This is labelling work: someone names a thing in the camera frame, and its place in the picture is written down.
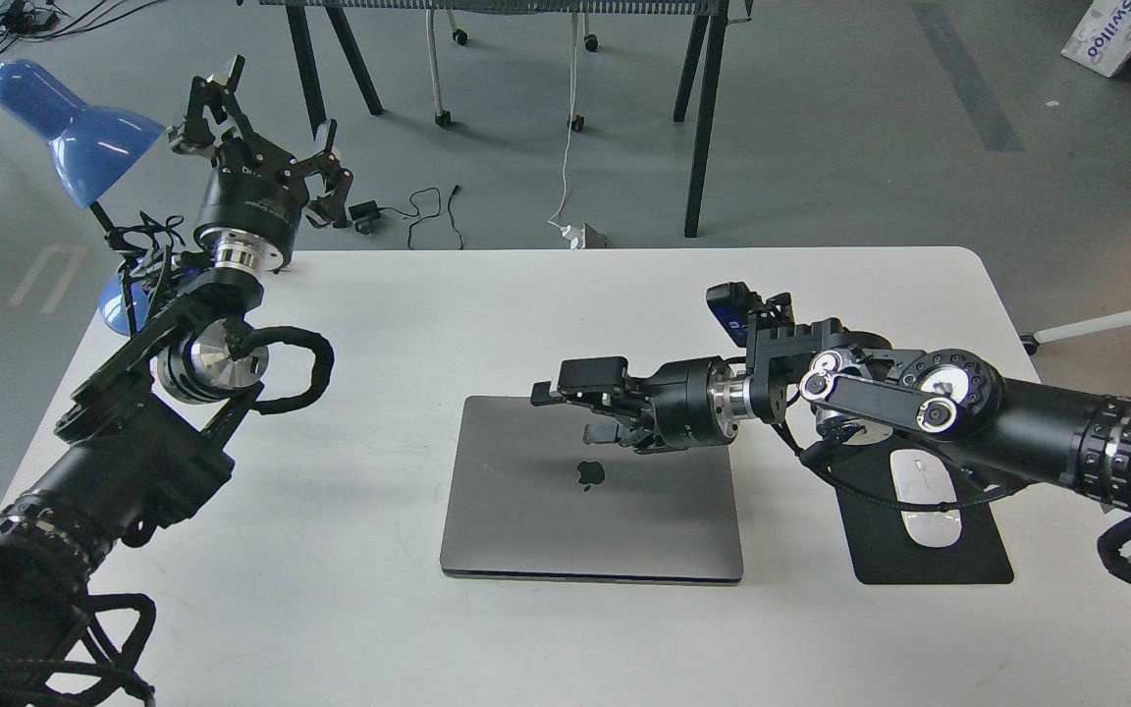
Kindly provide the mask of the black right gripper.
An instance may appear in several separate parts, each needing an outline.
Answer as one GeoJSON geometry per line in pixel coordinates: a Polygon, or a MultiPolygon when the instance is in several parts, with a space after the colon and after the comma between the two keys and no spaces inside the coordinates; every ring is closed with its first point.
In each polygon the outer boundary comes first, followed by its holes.
{"type": "Polygon", "coordinates": [[[585,408],[647,408],[640,419],[602,415],[584,426],[582,443],[620,446],[634,452],[672,452],[728,446],[736,425],[715,399],[732,376],[723,357],[666,362],[651,376],[632,377],[627,357],[566,359],[556,380],[530,388],[530,406],[571,404],[585,408]]]}

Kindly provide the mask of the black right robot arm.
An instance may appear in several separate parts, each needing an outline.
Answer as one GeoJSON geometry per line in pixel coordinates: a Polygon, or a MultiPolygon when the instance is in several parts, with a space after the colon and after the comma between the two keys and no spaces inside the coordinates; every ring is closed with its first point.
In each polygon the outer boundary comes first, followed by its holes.
{"type": "Polygon", "coordinates": [[[602,416],[585,442],[638,454],[727,446],[739,422],[771,425],[805,468],[838,491],[880,498],[836,477],[836,462],[893,439],[962,469],[979,489],[964,501],[886,501],[907,512],[992,503],[1034,483],[1064,488],[1126,511],[1097,540],[1104,568],[1131,583],[1131,398],[1005,379],[965,350],[893,350],[839,319],[794,321],[789,294],[765,299],[741,282],[706,292],[729,338],[732,359],[682,359],[655,374],[629,374],[625,357],[566,359],[537,382],[530,403],[580,406],[602,416]]]}

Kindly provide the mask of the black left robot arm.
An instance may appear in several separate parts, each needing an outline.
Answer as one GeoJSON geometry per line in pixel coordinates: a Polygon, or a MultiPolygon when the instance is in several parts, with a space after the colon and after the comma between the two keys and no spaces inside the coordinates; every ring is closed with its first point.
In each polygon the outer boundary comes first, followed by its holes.
{"type": "Polygon", "coordinates": [[[316,331],[254,328],[264,273],[284,267],[301,219],[345,227],[349,169],[336,121],[304,158],[254,132],[228,74],[196,77],[172,150],[211,162],[195,229],[197,251],[127,245],[121,299],[129,338],[74,393],[57,422],[68,449],[0,512],[0,706],[94,706],[124,692],[145,706],[135,667],[156,610],[143,594],[90,594],[90,574],[116,543],[140,548],[193,517],[232,478],[224,451],[247,413],[314,404],[334,351],[316,331]]]}

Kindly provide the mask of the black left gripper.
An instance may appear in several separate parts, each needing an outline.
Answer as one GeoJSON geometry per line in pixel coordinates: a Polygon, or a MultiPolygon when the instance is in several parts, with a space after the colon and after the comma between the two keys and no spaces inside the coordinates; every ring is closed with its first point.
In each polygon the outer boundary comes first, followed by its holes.
{"type": "Polygon", "coordinates": [[[334,148],[338,121],[317,129],[314,155],[292,154],[256,138],[235,90],[245,58],[234,55],[228,72],[191,81],[185,113],[169,129],[169,148],[214,164],[193,236],[205,247],[225,232],[260,238],[277,250],[274,267],[295,255],[301,215],[314,229],[348,229],[351,170],[334,148]]]}

